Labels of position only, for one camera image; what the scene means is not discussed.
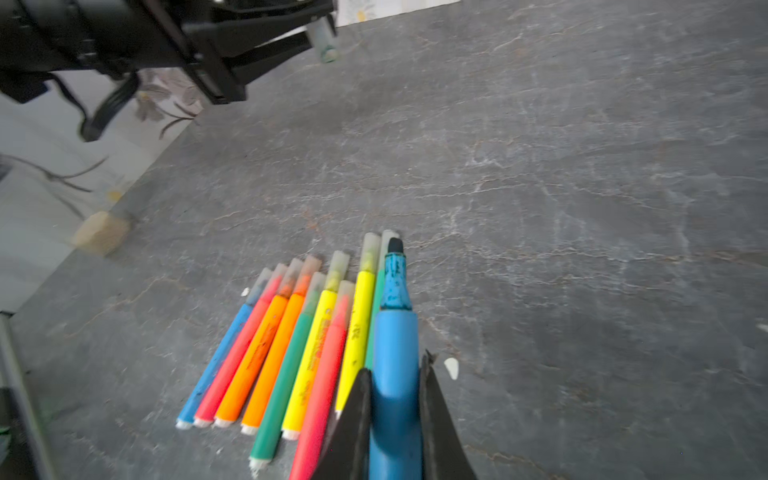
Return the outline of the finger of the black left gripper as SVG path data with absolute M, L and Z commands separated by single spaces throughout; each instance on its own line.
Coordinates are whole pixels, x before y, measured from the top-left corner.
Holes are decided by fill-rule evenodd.
M 233 58 L 335 11 L 333 1 L 191 1 L 179 15 L 196 48 Z
M 209 40 L 197 53 L 197 86 L 213 104 L 247 99 L 247 86 L 311 47 L 306 33 L 268 42 L 234 57 L 224 57 Z

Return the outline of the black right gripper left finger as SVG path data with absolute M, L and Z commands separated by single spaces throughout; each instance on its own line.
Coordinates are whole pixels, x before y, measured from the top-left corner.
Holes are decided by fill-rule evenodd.
M 372 372 L 361 369 L 312 480 L 364 480 L 369 477 L 372 424 Z

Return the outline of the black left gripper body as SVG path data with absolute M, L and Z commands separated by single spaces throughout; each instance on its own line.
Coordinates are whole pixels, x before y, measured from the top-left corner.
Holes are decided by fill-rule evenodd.
M 187 1 L 3 1 L 1 74 L 92 70 L 119 78 L 146 68 L 195 74 L 182 31 Z

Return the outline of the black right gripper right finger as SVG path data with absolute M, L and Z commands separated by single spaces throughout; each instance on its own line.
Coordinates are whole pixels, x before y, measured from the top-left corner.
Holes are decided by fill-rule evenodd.
M 428 350 L 419 370 L 419 417 L 422 431 L 422 468 L 426 480 L 476 479 L 440 389 Z

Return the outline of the thick blue marker pen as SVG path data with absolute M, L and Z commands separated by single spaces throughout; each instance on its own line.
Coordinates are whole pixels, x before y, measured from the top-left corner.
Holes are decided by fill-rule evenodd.
M 404 244 L 389 240 L 375 320 L 369 477 L 422 477 L 418 316 L 406 280 Z

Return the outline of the yellow marker pen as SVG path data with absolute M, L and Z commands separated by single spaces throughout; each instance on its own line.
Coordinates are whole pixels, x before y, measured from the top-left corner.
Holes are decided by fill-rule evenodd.
M 314 314 L 313 321 L 282 423 L 283 439 L 297 440 L 302 430 L 323 343 L 332 319 L 340 284 L 347 272 L 349 260 L 350 255 L 348 253 L 341 250 L 334 252 L 326 275 L 324 288 L 321 290 L 316 306 L 310 310 Z
M 337 418 L 344 410 L 354 381 L 363 368 L 366 357 L 380 245 L 381 237 L 378 234 L 373 232 L 365 234 L 335 403 Z

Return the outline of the translucent blue pen cap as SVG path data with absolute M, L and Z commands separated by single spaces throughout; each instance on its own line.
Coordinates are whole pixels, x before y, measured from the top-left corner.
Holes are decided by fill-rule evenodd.
M 333 63 L 340 54 L 336 47 L 333 17 L 325 16 L 306 26 L 306 35 L 323 64 Z

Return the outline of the teal green marker pen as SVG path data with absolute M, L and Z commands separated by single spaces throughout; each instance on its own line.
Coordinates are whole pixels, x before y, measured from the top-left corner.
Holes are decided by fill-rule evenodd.
M 392 238 L 399 238 L 400 235 L 391 229 L 386 229 L 382 233 L 382 239 L 381 239 L 381 245 L 380 245 L 380 253 L 379 253 L 379 261 L 378 261 L 378 269 L 376 272 L 376 283 L 375 283 L 375 289 L 374 289 L 374 297 L 373 297 L 373 304 L 371 308 L 371 317 L 370 317 L 370 327 L 369 327 L 369 334 L 368 334 L 368 340 L 367 340 L 367 349 L 366 349 L 366 357 L 365 357 L 365 368 L 372 370 L 373 369 L 373 363 L 374 363 L 374 344 L 375 344 L 375 324 L 376 324 L 376 316 L 378 312 L 380 311 L 381 306 L 381 299 L 383 295 L 383 289 L 385 286 L 385 257 L 388 253 L 388 245 L 389 241 Z

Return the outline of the orange marker pen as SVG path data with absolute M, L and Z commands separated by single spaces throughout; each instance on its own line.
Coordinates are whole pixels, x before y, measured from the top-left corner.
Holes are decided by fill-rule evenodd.
M 294 291 L 304 261 L 294 258 L 279 283 L 272 301 L 262 316 L 256 333 L 233 377 L 233 380 L 215 414 L 214 425 L 226 428 L 240 416 L 245 401 L 259 374 L 264 358 L 271 346 L 277 326 Z
M 241 422 L 241 433 L 244 435 L 254 436 L 258 431 L 274 389 L 294 326 L 301 313 L 312 276 L 321 268 L 321 265 L 322 261 L 320 259 L 312 255 L 308 256 L 298 274 L 297 280 L 293 284 L 292 295 L 273 335 L 271 348 L 266 356 L 253 395 Z

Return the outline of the pink marker pen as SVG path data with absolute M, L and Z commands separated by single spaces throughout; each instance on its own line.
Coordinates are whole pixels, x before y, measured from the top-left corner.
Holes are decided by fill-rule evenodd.
M 195 427 L 206 428 L 213 423 L 215 414 L 287 270 L 288 266 L 283 263 L 279 263 L 274 269 L 264 291 L 197 408 L 193 422 Z

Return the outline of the thin blue marker pen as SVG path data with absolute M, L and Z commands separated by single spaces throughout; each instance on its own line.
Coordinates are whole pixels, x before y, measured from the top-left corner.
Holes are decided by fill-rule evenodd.
M 196 413 L 204 395 L 218 374 L 218 371 L 220 370 L 224 360 L 229 354 L 232 346 L 234 345 L 235 340 L 242 331 L 246 321 L 254 309 L 255 304 L 260 299 L 269 281 L 272 279 L 272 276 L 273 270 L 264 268 L 252 287 L 243 293 L 245 302 L 241 305 L 238 313 L 235 315 L 234 320 L 230 324 L 226 334 L 219 343 L 210 362 L 202 373 L 199 381 L 192 390 L 192 393 L 190 394 L 176 419 L 175 427 L 178 430 L 189 430 L 192 428 L 194 422 L 194 414 Z

